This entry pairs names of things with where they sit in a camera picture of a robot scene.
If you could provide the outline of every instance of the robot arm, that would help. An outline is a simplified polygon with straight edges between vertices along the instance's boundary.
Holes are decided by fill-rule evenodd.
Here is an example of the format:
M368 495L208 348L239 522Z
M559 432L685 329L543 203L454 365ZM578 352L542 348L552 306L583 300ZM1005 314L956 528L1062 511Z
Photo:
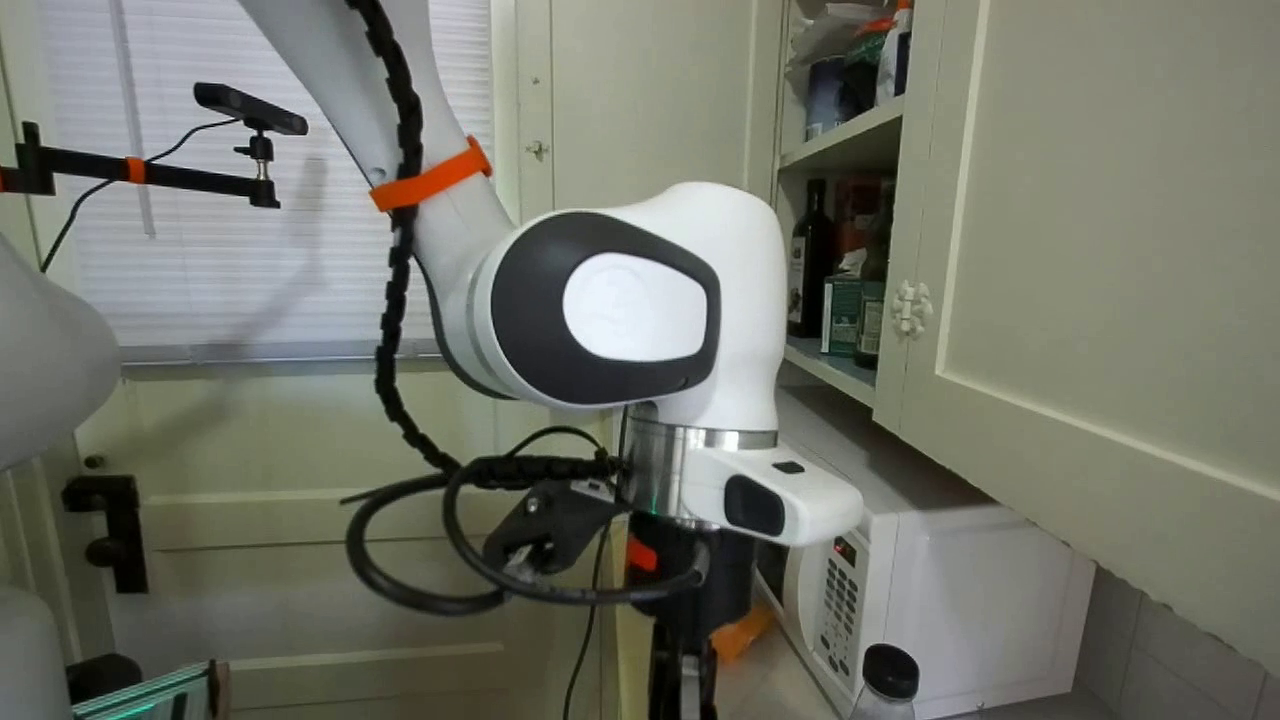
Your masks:
M321 99L368 184L396 181L387 77L346 0L239 0ZM470 147L428 33L416 38L425 167ZM636 511L812 543L856 524L859 492L778 439L786 239L768 203L721 184L552 212L511 230L470 176L416 212L438 341L476 387L559 411L633 407Z

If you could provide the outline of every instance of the microwave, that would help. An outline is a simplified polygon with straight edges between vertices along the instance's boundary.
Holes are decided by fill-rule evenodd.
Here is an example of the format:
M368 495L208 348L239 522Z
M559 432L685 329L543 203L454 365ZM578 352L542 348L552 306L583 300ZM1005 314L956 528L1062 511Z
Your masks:
M786 387L781 432L870 504L847 537L755 554L755 587L838 716L852 714L871 644L917 662L917 716L1073 694L1091 560L826 387Z

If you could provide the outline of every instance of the cabinet shelf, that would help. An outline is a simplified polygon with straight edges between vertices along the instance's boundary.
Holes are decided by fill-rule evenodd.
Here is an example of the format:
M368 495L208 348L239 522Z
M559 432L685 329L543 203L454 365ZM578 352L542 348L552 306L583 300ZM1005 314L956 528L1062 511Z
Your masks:
M856 370L847 357L826 357L817 341L787 341L787 365L878 407L878 372Z
M906 132L906 96L883 99L847 124L838 124L808 146L791 147L781 155L786 173L891 173L898 167L898 147Z

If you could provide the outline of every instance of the window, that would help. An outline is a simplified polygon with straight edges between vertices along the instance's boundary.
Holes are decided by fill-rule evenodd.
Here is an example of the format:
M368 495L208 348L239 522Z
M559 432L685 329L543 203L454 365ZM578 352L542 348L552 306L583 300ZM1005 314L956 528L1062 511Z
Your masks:
M399 45L425 27L425 3L387 0ZM364 361L378 346L387 221L374 212L357 164L321 107L254 27L236 0L40 0L43 141L103 155L154 155L194 124L217 121L194 99L217 81L309 115L309 136L273 136L276 197L247 201L109 190L79 212L51 277L97 306L133 361ZM494 18L483 0L434 0L444 90L472 136L494 147ZM236 155L247 128L196 136L168 164L247 176ZM94 181L61 176L61 208ZM434 348L416 290L405 320Z

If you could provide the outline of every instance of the cabinet door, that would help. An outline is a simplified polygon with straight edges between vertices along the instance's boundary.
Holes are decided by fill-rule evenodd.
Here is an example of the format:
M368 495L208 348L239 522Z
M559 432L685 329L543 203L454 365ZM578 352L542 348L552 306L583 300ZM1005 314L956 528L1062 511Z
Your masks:
M1272 673L1278 38L1272 0L925 0L891 291L934 317L883 341L881 394L887 429Z

